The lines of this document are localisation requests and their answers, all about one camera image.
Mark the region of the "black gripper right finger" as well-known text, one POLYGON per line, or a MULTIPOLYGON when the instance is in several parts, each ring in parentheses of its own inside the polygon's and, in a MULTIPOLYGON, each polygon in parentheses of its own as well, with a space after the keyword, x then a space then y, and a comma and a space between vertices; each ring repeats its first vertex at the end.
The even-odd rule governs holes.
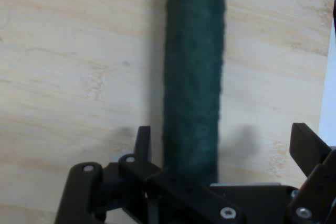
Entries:
POLYGON ((291 223, 335 223, 335 150, 304 123, 291 128, 290 155, 307 179, 287 207, 291 223))

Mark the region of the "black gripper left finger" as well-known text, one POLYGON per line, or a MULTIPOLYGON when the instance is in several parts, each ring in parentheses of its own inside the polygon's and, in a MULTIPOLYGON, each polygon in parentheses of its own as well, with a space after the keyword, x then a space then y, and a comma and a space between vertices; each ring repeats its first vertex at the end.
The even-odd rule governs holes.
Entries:
POLYGON ((141 126, 133 153, 102 167, 71 168, 56 223, 104 223, 109 211, 124 210, 137 223, 244 223, 244 213, 208 187, 150 161, 151 129, 141 126))

